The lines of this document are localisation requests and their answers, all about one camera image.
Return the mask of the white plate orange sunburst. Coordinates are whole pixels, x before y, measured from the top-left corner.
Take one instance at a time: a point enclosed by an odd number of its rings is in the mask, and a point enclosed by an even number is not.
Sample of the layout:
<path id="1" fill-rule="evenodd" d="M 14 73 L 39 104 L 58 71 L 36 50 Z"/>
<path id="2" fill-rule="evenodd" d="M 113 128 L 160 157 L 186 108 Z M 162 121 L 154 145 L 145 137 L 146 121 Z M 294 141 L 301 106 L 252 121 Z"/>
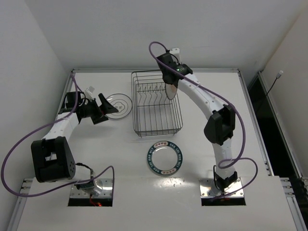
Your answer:
<path id="1" fill-rule="evenodd" d="M 177 94 L 177 87 L 173 84 L 165 84 L 166 96 L 169 100 L 172 100 Z"/>

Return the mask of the white plate teal rim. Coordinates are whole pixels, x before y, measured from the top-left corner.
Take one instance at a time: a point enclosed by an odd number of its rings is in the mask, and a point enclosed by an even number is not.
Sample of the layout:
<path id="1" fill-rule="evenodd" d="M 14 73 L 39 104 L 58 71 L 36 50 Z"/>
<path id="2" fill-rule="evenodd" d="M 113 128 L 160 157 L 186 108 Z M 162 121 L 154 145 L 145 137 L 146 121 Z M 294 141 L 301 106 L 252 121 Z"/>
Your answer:
<path id="1" fill-rule="evenodd" d="M 178 172 L 183 164 L 181 149 L 171 141 L 158 141 L 147 152 L 149 169 L 159 176 L 171 176 Z"/>

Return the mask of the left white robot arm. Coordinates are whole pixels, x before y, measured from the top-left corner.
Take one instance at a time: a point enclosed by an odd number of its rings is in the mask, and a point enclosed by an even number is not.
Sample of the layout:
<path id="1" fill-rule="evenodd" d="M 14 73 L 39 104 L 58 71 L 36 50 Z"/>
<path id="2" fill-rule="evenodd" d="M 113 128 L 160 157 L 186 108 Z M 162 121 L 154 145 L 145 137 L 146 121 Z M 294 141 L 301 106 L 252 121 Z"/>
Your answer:
<path id="1" fill-rule="evenodd" d="M 90 91 L 68 92 L 57 115 L 55 124 L 41 140 L 31 144 L 35 176 L 38 182 L 73 181 L 78 190 L 90 195 L 98 195 L 94 171 L 89 166 L 76 163 L 68 140 L 73 130 L 84 118 L 91 118 L 93 124 L 107 121 L 107 114 L 117 113 L 103 94 L 99 94 L 101 105 L 92 98 Z"/>

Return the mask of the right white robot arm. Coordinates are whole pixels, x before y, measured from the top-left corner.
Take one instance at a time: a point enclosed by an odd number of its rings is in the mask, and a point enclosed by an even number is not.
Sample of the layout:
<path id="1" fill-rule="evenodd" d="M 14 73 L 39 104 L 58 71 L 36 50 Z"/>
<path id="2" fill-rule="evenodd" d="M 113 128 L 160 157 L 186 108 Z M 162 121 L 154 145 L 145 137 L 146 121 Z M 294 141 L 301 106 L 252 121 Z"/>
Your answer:
<path id="1" fill-rule="evenodd" d="M 173 96 L 176 90 L 181 90 L 205 115 L 207 123 L 204 134 L 212 143 L 216 160 L 214 184 L 224 193 L 237 180 L 235 168 L 227 166 L 232 159 L 231 139 L 235 130 L 235 110 L 204 90 L 193 71 L 185 64 L 176 63 L 171 53 L 166 52 L 155 59 L 163 74 L 163 81 L 169 85 L 166 94 Z"/>

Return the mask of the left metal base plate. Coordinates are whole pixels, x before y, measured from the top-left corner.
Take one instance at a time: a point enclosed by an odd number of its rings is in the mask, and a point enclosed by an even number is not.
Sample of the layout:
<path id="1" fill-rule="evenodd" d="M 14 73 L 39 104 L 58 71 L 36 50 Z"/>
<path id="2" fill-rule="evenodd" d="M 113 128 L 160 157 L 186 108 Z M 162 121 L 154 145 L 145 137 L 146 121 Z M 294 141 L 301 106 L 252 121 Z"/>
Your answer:
<path id="1" fill-rule="evenodd" d="M 113 180 L 95 179 L 93 182 L 73 185 L 70 199 L 85 199 L 92 195 L 94 199 L 109 199 L 112 197 Z"/>

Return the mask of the metal base plate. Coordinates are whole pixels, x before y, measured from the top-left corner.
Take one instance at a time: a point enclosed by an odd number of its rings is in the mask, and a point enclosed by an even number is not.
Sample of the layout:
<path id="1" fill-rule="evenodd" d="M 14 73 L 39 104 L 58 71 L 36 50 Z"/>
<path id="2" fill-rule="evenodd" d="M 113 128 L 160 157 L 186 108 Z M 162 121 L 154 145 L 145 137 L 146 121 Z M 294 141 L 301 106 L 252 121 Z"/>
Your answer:
<path id="1" fill-rule="evenodd" d="M 242 181 L 240 178 L 238 178 L 236 182 L 233 182 L 227 188 L 225 188 L 224 193 L 222 193 L 219 189 L 215 187 L 213 178 L 199 179 L 199 186 L 202 199 L 214 198 L 229 193 L 230 195 L 227 196 L 228 198 L 244 198 L 244 190 L 242 189 Z"/>
<path id="2" fill-rule="evenodd" d="M 112 197 L 113 180 L 95 179 L 93 182 L 73 185 L 70 199 L 85 199 L 92 195 L 94 199 L 109 199 Z"/>

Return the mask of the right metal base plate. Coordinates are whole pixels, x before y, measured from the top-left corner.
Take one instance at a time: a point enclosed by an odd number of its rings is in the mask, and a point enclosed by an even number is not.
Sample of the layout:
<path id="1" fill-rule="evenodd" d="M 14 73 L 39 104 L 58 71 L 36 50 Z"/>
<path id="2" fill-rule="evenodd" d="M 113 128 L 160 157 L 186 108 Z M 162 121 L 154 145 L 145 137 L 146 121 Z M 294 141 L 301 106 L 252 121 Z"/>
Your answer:
<path id="1" fill-rule="evenodd" d="M 244 190 L 242 189 L 242 181 L 240 178 L 238 178 L 236 182 L 233 182 L 227 188 L 225 188 L 224 193 L 222 193 L 219 189 L 215 187 L 213 178 L 199 179 L 199 186 L 202 199 L 214 198 L 229 193 L 230 195 L 227 196 L 228 198 L 244 198 Z"/>

